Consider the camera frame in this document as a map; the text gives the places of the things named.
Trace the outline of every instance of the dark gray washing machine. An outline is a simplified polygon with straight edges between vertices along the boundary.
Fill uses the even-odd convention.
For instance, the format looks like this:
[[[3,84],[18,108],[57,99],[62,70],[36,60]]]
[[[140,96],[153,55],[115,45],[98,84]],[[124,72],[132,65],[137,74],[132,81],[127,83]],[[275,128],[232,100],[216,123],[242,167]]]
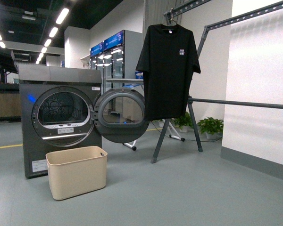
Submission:
[[[133,89],[101,94],[98,70],[19,65],[25,176],[47,174],[45,154],[138,139],[149,122]]]

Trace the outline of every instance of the white pot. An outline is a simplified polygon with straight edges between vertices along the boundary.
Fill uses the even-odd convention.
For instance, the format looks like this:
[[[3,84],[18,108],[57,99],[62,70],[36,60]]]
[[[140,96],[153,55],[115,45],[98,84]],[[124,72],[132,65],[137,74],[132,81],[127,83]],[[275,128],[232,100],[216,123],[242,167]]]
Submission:
[[[159,121],[159,126],[164,127],[165,122],[164,121]]]
[[[183,128],[179,129],[179,131],[182,132],[182,133],[186,133],[186,132],[188,132],[188,129],[189,129],[188,126],[183,126]]]
[[[209,134],[209,133],[206,132],[206,135],[207,135],[208,140],[217,140],[219,138],[217,133]]]

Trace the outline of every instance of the drying rack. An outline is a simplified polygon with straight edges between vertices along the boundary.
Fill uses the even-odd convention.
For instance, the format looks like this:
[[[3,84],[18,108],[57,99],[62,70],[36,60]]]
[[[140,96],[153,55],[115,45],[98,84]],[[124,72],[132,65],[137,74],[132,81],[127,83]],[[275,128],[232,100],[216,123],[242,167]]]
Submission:
[[[170,11],[164,13],[164,16],[167,20],[168,24],[171,24],[171,20],[173,19],[173,17],[178,16],[186,11],[189,11],[199,5],[202,5],[206,2],[209,2],[210,0],[191,0],[188,1],[186,3],[184,3],[183,5],[173,8]],[[198,57],[201,54],[202,51],[202,47],[204,45],[204,42],[207,38],[208,32],[220,27],[225,27],[231,24],[235,24],[241,21],[245,21],[248,19],[252,19],[254,17],[257,16],[261,16],[267,13],[271,13],[271,12],[275,12],[277,10],[283,9],[283,1],[277,2],[275,4],[263,7],[263,8],[259,8],[256,10],[253,10],[251,12],[245,13],[245,14],[241,14],[239,16],[235,16],[235,17],[231,17],[229,19],[214,23],[214,24],[210,24],[210,25],[206,25],[204,27],[204,31],[197,49],[197,54]],[[212,100],[212,99],[194,99],[191,96],[189,96],[188,98],[188,108],[189,108],[189,112],[190,112],[190,116],[191,116],[191,120],[194,126],[194,133],[195,133],[195,137],[196,137],[196,141],[197,141],[197,145],[198,145],[198,151],[202,152],[202,146],[201,146],[201,141],[200,141],[200,137],[199,137],[199,133],[197,128],[197,124],[196,124],[196,120],[195,120],[195,116],[194,116],[194,111],[193,111],[193,107],[192,107],[192,103],[193,102],[206,102],[206,103],[215,103],[215,104],[226,104],[226,105],[243,105],[243,106],[253,106],[253,107],[266,107],[266,108],[277,108],[277,109],[283,109],[283,105],[277,105],[277,104],[264,104],[264,103],[253,103],[253,102],[239,102],[239,101],[225,101],[225,100]],[[170,119],[166,119],[164,127],[161,131],[155,152],[153,154],[153,158],[151,160],[151,163],[156,163],[157,162],[157,157],[166,133],[166,127],[168,125],[168,123],[170,122]]]

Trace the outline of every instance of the curtain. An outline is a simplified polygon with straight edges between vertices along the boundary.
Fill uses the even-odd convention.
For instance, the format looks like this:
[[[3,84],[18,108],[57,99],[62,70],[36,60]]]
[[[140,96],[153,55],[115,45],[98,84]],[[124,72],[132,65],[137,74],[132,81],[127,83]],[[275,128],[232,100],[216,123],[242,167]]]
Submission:
[[[150,25],[166,22],[164,13],[183,3],[184,0],[144,0],[143,40]],[[182,15],[176,16],[173,20],[180,24],[181,17]]]

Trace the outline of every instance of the rack leg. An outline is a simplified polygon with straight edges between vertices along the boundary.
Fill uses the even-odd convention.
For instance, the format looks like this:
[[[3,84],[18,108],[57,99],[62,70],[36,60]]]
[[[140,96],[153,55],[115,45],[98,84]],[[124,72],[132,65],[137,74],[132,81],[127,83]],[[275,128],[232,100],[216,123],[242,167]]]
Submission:
[[[159,153],[159,151],[160,151],[162,142],[163,142],[163,140],[164,140],[164,137],[165,137],[166,130],[167,130],[167,128],[168,128],[169,122],[170,122],[170,119],[166,119],[166,120],[165,120],[165,124],[164,124],[164,127],[162,128],[162,131],[161,131],[161,133],[160,133],[160,137],[159,137],[159,139],[158,139],[158,142],[157,142],[157,145],[156,145],[156,148],[155,148],[155,151],[154,151],[154,154],[153,154],[153,158],[152,158],[152,160],[151,160],[151,163],[156,163],[156,162],[157,162],[158,153]]]
[[[170,127],[168,127],[168,131],[170,133],[169,137],[173,138],[173,139],[176,139],[176,140],[181,140],[181,141],[185,141],[185,139],[183,137],[181,137],[179,135],[179,133],[175,130],[174,126],[172,125],[172,123],[169,123],[169,126],[171,127],[171,129],[174,131],[174,133],[177,135],[177,136],[174,136],[171,132],[171,129]]]
[[[199,132],[197,130],[197,123],[195,120],[195,115],[194,115],[194,111],[193,111],[193,107],[192,107],[192,97],[189,97],[189,101],[188,101],[188,107],[189,107],[189,112],[190,112],[190,116],[191,116],[191,120],[193,123],[193,128],[194,128],[194,133],[195,133],[195,137],[196,137],[196,141],[197,141],[197,146],[198,146],[198,151],[202,152],[202,146],[201,146],[201,141],[200,141],[200,137],[199,137]]]
[[[129,143],[124,143],[123,145],[125,145],[126,147],[131,148],[133,151],[136,151],[136,146],[135,146],[136,141],[137,141],[137,140],[135,140],[132,145],[129,144]]]

